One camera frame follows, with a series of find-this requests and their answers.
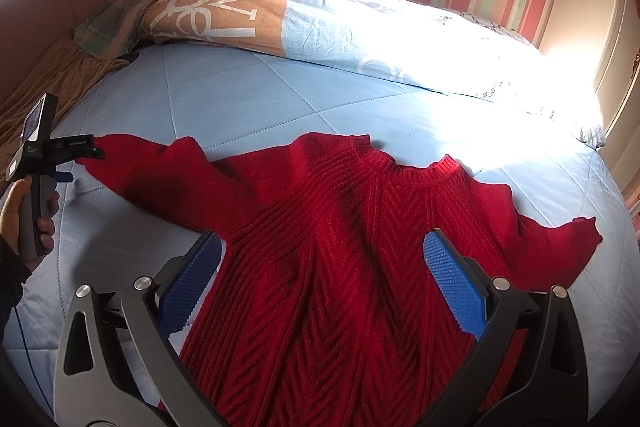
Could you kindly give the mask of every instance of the brown sheet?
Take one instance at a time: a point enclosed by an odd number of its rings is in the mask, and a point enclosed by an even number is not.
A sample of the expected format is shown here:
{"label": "brown sheet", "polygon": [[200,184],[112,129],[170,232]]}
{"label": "brown sheet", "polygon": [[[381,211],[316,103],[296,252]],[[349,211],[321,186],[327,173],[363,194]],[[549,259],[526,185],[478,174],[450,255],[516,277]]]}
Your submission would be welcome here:
{"label": "brown sheet", "polygon": [[45,51],[9,98],[0,105],[0,190],[4,172],[20,145],[22,122],[31,107],[45,93],[60,100],[56,122],[105,74],[127,66],[126,60],[94,58],[82,51],[71,36],[60,37]]}

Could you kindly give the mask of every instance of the hand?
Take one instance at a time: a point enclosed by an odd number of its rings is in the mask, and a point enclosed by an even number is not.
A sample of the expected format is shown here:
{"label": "hand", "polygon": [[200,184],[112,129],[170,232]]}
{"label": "hand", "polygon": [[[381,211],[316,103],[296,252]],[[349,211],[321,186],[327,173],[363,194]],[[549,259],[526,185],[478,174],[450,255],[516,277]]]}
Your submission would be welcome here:
{"label": "hand", "polygon": [[[29,192],[31,188],[31,176],[27,176],[25,179],[18,180],[9,188],[9,194],[6,197],[2,211],[0,212],[0,235],[4,238],[6,243],[17,253],[20,257],[20,251],[18,249],[18,234],[20,232],[20,203]],[[56,231],[56,227],[53,224],[52,216],[55,216],[58,211],[58,200],[60,195],[56,192],[49,200],[49,217],[41,217],[38,219],[38,228],[42,232],[40,234],[40,242],[43,247],[46,248],[47,253],[53,250],[53,233]],[[33,261],[25,263],[27,268],[31,271],[42,262],[44,256],[38,257]]]}

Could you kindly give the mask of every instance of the black cable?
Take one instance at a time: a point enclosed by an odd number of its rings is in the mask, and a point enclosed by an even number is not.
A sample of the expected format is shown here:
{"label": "black cable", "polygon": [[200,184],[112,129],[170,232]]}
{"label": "black cable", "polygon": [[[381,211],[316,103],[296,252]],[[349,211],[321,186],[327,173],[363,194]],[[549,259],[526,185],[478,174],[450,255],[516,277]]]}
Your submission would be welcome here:
{"label": "black cable", "polygon": [[40,385],[40,382],[38,381],[38,377],[36,377],[36,372],[33,368],[33,363],[31,363],[31,357],[29,356],[29,349],[27,348],[27,341],[24,338],[24,330],[22,329],[22,323],[20,322],[20,315],[18,315],[18,307],[14,307],[14,311],[15,311],[15,318],[18,319],[18,327],[20,328],[20,334],[22,336],[22,345],[24,346],[24,352],[27,354],[27,360],[29,361],[29,367],[31,367],[31,374],[33,375],[33,379],[36,381],[36,384],[38,385],[38,389],[40,390],[40,393],[42,394],[42,397],[45,401],[45,403],[47,404],[47,407],[49,407],[49,410],[51,411],[51,415],[53,416],[53,409],[51,408],[51,405],[49,404],[49,400],[47,400],[47,397],[44,394],[44,391],[42,390],[42,387]]}

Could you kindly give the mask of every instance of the person's arm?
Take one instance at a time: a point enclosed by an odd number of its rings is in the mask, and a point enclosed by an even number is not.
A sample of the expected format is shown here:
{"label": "person's arm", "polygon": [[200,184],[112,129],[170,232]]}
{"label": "person's arm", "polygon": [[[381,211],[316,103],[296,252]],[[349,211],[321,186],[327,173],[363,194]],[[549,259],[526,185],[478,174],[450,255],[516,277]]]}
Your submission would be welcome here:
{"label": "person's arm", "polygon": [[[4,337],[11,310],[22,297],[22,284],[33,270],[42,262],[42,257],[29,263],[23,263],[18,251],[20,232],[20,202],[31,188],[31,178],[15,182],[9,189],[6,201],[0,212],[0,343]],[[58,211],[58,193],[49,201],[50,215]],[[38,227],[42,234],[40,241],[47,251],[53,249],[54,225],[51,219],[40,218]]]}

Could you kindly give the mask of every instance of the metal screw cap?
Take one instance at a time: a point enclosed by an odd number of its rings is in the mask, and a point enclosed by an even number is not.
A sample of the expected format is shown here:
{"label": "metal screw cap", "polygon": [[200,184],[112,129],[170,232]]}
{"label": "metal screw cap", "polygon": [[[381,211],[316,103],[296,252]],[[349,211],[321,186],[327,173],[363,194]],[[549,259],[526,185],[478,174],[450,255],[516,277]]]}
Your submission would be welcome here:
{"label": "metal screw cap", "polygon": [[138,277],[133,283],[133,288],[136,290],[146,290],[151,286],[151,277]]}
{"label": "metal screw cap", "polygon": [[553,293],[559,299],[564,299],[567,296],[567,292],[562,286],[554,286]]}
{"label": "metal screw cap", "polygon": [[78,289],[76,289],[76,295],[78,297],[86,297],[89,293],[91,293],[91,286],[88,284],[82,284],[81,286],[78,286]]}
{"label": "metal screw cap", "polygon": [[496,277],[494,279],[494,288],[502,292],[507,291],[511,287],[510,282],[504,277]]}

